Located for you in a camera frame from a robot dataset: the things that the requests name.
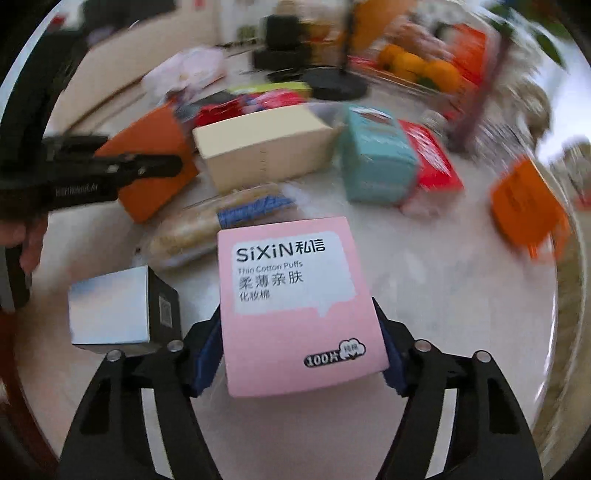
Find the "pink box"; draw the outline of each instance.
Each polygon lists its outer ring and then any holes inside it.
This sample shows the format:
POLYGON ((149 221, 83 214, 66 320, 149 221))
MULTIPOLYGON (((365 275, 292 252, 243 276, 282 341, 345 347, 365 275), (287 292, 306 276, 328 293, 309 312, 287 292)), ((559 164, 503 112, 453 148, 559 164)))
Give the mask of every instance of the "pink box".
POLYGON ((388 368, 346 218, 222 230, 218 258, 230 395, 312 390, 388 368))

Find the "silver box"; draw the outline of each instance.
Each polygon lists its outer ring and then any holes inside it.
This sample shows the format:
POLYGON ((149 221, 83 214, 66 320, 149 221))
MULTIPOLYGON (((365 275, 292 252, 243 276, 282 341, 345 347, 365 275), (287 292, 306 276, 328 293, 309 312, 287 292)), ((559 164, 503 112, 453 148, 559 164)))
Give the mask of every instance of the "silver box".
POLYGON ((181 338, 178 293, 150 267, 75 283, 69 304, 72 344, 96 353, 142 355, 181 338))

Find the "human hand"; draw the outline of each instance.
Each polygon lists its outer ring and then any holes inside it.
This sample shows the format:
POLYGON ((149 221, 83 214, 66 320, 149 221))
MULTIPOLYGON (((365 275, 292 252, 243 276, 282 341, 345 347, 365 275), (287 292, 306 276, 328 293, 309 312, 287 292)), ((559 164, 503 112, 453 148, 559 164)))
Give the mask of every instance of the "human hand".
POLYGON ((47 215, 35 219, 29 225, 24 222, 0 222, 0 245, 10 248, 23 244, 21 267, 29 274, 37 268, 41 259, 45 232, 47 215))

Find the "green plant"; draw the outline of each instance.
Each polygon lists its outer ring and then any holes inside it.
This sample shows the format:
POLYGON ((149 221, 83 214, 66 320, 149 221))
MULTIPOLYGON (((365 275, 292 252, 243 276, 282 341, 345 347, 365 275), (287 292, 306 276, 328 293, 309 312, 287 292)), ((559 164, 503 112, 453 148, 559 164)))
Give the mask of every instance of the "green plant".
POLYGON ((563 24, 558 22, 548 13, 545 13, 537 2, 534 0, 517 0, 513 5, 497 4, 488 9, 488 11, 497 17, 499 20, 489 18, 489 23, 499 32, 503 29, 514 30, 512 25, 513 12, 520 14, 527 22, 526 29, 534 37, 542 51, 548 55, 556 64, 562 68, 566 68, 564 60, 554 42, 541 30, 540 26, 544 27, 552 35, 562 38, 570 39, 570 34, 563 24))

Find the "orange box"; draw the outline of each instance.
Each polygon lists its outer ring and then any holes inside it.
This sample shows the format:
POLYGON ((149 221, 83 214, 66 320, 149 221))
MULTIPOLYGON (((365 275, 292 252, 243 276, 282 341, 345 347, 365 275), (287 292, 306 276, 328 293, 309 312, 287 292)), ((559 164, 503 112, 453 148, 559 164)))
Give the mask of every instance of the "orange box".
POLYGON ((554 256, 560 256, 570 234, 569 219, 529 158, 497 183, 491 199, 497 227, 510 243, 537 259, 538 247, 552 235, 554 256))
POLYGON ((183 169, 172 178, 136 180, 119 191, 119 201, 135 223, 143 223, 197 176, 193 147, 174 117, 163 105, 111 138, 97 156, 122 153, 174 154, 183 160, 183 169))

